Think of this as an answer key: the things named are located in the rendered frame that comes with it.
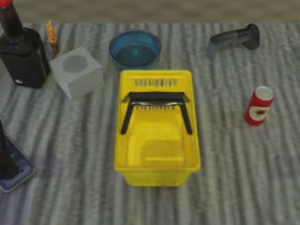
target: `can lid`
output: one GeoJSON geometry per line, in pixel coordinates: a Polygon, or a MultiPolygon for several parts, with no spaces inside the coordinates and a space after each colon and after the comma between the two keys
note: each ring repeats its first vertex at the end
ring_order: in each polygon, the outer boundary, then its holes
{"type": "Polygon", "coordinates": [[[0,0],[0,8],[5,8],[12,3],[12,0],[0,0]]]}
{"type": "Polygon", "coordinates": [[[255,89],[255,95],[263,101],[269,101],[274,97],[272,89],[266,86],[257,87],[255,89]]]}

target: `yellow plastic bin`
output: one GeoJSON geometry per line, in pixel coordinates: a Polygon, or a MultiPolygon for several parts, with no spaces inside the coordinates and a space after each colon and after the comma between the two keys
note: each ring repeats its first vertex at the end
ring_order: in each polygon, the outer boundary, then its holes
{"type": "Polygon", "coordinates": [[[179,186],[199,170],[189,71],[121,72],[114,166],[133,186],[179,186]]]}

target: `phone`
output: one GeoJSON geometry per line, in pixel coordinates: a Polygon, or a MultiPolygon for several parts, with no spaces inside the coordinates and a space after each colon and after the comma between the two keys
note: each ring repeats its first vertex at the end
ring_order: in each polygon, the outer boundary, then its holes
{"type": "Polygon", "coordinates": [[[5,193],[9,193],[31,178],[36,169],[7,135],[4,135],[4,139],[10,157],[16,166],[19,167],[19,173],[15,177],[10,180],[0,180],[0,189],[5,193]]]}

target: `blue bowl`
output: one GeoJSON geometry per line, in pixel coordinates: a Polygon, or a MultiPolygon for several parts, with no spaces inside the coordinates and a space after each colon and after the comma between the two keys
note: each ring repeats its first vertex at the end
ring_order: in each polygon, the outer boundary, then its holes
{"type": "Polygon", "coordinates": [[[158,61],[161,43],[155,35],[143,30],[127,30],[114,36],[109,53],[121,69],[152,69],[158,61]]]}

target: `dark gray tool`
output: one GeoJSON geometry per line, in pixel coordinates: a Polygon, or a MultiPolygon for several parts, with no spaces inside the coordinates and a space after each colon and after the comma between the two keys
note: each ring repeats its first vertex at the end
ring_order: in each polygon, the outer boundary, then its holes
{"type": "Polygon", "coordinates": [[[35,171],[17,146],[5,136],[0,121],[0,189],[5,193],[12,191],[35,171]]]}
{"type": "Polygon", "coordinates": [[[212,60],[218,50],[234,44],[243,44],[249,50],[257,49],[260,44],[258,27],[251,23],[243,29],[231,30],[212,36],[206,46],[206,54],[212,60]]]}

